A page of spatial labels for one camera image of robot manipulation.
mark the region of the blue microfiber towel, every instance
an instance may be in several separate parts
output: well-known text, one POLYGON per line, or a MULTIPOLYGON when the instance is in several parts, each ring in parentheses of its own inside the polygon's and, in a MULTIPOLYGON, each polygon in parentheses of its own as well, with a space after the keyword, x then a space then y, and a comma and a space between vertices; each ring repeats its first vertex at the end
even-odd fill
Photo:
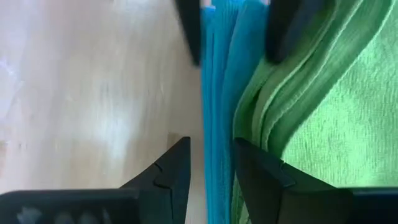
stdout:
POLYGON ((233 115, 264 54, 266 6, 225 1, 203 10, 202 97, 208 223, 231 223, 233 115))

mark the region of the green fabric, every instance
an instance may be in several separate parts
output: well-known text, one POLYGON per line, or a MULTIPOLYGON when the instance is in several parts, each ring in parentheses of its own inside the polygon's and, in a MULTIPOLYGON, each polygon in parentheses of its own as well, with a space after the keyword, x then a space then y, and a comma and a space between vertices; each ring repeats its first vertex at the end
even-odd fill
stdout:
MULTIPOLYGON (((398 185, 394 3, 329 0, 285 62, 258 65, 234 137, 337 187, 398 185)), ((231 209, 249 222, 236 178, 231 209)))

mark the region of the wooden surface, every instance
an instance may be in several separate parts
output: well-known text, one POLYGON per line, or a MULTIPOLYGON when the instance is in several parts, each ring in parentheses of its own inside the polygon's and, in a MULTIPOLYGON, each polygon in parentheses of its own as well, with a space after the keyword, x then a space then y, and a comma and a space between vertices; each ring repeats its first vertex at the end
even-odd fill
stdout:
POLYGON ((171 0, 0 0, 1 193, 119 187, 191 136, 205 223, 201 119, 171 0))

